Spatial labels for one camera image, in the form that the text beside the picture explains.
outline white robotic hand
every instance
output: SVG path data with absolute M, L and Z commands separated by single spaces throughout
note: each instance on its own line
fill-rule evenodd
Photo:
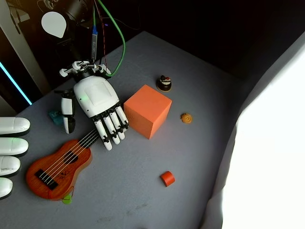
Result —
M 17 156 L 24 155 L 29 144 L 17 138 L 30 130 L 30 122 L 19 117 L 0 117 L 0 199 L 8 197 L 13 182 L 7 177 L 15 175 L 20 168 Z
M 89 62 L 74 62 L 72 68 L 61 69 L 60 74 L 74 74 L 77 81 L 73 90 L 55 91 L 62 94 L 61 109 L 64 115 L 64 126 L 67 133 L 74 130 L 75 121 L 73 98 L 77 100 L 86 115 L 94 121 L 107 150 L 112 149 L 110 137 L 115 144 L 125 138 L 124 132 L 129 123 L 119 103 L 119 98 L 103 78 L 103 73 L 109 72 L 105 65 L 89 64 Z

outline ukulele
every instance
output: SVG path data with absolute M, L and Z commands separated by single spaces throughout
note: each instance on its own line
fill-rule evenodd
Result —
M 82 140 L 68 141 L 56 153 L 35 161 L 26 173 L 29 188 L 45 199 L 63 199 L 73 191 L 78 174 L 91 163 L 89 147 L 99 137 L 92 130 Z

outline robot palm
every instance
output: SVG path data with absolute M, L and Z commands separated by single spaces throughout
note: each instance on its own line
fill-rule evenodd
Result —
M 77 81 L 74 88 L 55 92 L 62 95 L 61 110 L 66 132 L 72 133 L 75 127 L 73 99 L 76 97 L 80 107 L 94 121 L 106 149 L 111 150 L 109 137 L 115 144 L 119 144 L 125 138 L 124 132 L 129 123 L 115 90 L 102 77 L 106 71 L 108 69 L 104 65 L 74 62 L 72 68 L 60 70 L 64 77 L 73 73 Z

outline blue light strip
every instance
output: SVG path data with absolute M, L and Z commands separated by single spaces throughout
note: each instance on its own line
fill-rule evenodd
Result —
M 3 64 L 0 62 L 0 68 L 4 71 L 4 73 L 8 76 L 8 78 L 11 80 L 11 82 L 15 85 L 15 87 L 18 89 L 20 94 L 25 98 L 25 100 L 29 103 L 29 105 L 32 105 L 32 102 L 28 99 L 28 97 L 25 95 L 25 93 L 21 90 L 21 88 L 18 86 L 18 84 L 14 81 L 14 79 L 11 77 L 9 72 L 5 69 Z

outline gray table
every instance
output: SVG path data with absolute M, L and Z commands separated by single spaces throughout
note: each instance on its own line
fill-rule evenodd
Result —
M 107 56 L 115 67 L 121 48 Z M 0 201 L 2 229 L 194 229 L 204 213 L 213 189 L 223 150 L 224 129 L 229 125 L 227 101 L 232 76 L 208 63 L 142 32 L 127 42 L 118 73 L 109 80 L 120 100 L 126 101 L 141 86 L 155 88 L 160 75 L 172 78 L 172 90 L 164 95 L 173 104 L 167 120 L 151 140 L 129 129 L 126 139 L 112 151 L 101 141 L 92 147 L 93 161 L 76 182 L 72 204 L 35 196 L 27 187 L 25 172 L 42 156 L 64 142 L 84 136 L 93 123 L 76 109 L 75 131 L 67 135 L 48 111 L 60 110 L 61 98 L 50 93 L 21 112 L 31 122 L 24 136 L 30 148 L 21 157 L 22 170 L 11 179 L 12 195 Z M 73 80 L 60 86 L 67 89 Z M 180 114 L 193 116 L 190 125 Z M 172 171 L 176 182 L 165 187 L 159 175 Z

